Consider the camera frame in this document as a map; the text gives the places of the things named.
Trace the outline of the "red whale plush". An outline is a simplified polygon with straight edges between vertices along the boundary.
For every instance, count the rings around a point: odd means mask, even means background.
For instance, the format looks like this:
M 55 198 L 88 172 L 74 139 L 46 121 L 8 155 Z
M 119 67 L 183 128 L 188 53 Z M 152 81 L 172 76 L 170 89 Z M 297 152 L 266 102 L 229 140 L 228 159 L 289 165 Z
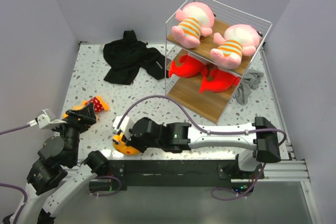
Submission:
M 204 91 L 211 91 L 215 93 L 220 93 L 228 90 L 231 86 L 237 86 L 240 82 L 240 78 L 218 68 L 213 69 L 208 74 L 212 80 L 208 81 L 207 77 L 203 77 L 200 86 L 200 93 Z

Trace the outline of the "pink striped plush doll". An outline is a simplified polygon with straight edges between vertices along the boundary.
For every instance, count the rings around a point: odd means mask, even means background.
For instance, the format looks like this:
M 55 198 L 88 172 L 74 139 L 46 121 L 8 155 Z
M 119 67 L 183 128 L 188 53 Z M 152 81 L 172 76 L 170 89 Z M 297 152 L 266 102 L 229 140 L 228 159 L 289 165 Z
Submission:
M 214 34 L 213 41 L 217 48 L 210 51 L 210 57 L 222 69 L 236 69 L 243 56 L 255 54 L 262 38 L 263 34 L 251 25 L 232 25 L 223 34 Z
M 179 21 L 171 29 L 173 38 L 187 49 L 200 45 L 201 37 L 212 34 L 215 15 L 211 8 L 201 2 L 192 2 L 176 11 L 175 19 Z

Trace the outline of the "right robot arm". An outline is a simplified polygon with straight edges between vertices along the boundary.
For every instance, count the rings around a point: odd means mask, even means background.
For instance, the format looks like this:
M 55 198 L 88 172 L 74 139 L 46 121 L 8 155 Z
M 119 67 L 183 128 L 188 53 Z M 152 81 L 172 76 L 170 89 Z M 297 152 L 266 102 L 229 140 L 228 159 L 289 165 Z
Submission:
M 246 178 L 260 163 L 281 161 L 278 130 L 265 117 L 252 123 L 232 126 L 204 126 L 187 122 L 157 124 L 149 118 L 133 122 L 126 117 L 121 124 L 127 146 L 143 153 L 148 148 L 181 153 L 204 147 L 236 147 L 244 151 L 237 156 L 234 173 Z

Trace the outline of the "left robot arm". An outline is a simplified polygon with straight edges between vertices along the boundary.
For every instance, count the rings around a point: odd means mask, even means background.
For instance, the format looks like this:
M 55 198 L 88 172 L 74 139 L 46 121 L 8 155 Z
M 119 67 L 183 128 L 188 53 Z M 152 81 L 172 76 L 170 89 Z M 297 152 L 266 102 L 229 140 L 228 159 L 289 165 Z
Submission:
M 97 117 L 93 103 L 81 109 L 66 111 L 66 117 L 58 119 L 44 109 L 38 117 L 28 122 L 40 129 L 58 132 L 43 143 L 27 175 L 25 188 L 2 183 L 2 187 L 19 190 L 23 194 L 17 210 L 3 219 L 3 223 L 53 223 L 58 211 L 75 193 L 88 185 L 92 179 L 108 174 L 108 159 L 100 151 L 92 151 L 73 175 L 64 184 L 66 168 L 78 164 L 80 134 L 96 124 Z

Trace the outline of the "orange bear plush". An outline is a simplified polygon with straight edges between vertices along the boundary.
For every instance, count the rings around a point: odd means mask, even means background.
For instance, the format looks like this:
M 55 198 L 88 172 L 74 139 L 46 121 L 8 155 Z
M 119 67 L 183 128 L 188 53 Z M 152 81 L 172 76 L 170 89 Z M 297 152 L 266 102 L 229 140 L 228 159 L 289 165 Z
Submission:
M 77 104 L 71 108 L 73 111 L 81 111 L 86 105 L 92 103 L 95 111 L 96 120 L 99 119 L 98 114 L 103 111 L 109 111 L 110 108 L 101 96 L 95 96 L 90 100 L 83 100 L 80 104 Z
M 114 149 L 124 155 L 138 155 L 140 151 L 132 146 L 126 145 L 127 138 L 124 136 L 123 133 L 118 135 L 114 135 L 112 138 L 112 145 Z

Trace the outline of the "red shark plush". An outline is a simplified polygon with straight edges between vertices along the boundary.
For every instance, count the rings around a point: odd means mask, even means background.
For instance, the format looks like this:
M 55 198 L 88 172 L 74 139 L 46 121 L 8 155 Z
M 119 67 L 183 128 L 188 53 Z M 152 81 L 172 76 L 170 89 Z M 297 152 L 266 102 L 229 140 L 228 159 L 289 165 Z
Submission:
M 208 68 L 206 63 L 186 54 L 179 58 L 180 66 L 176 65 L 176 61 L 172 61 L 169 69 L 169 77 L 176 75 L 182 78 L 190 78 L 197 74 L 206 77 L 208 75 Z

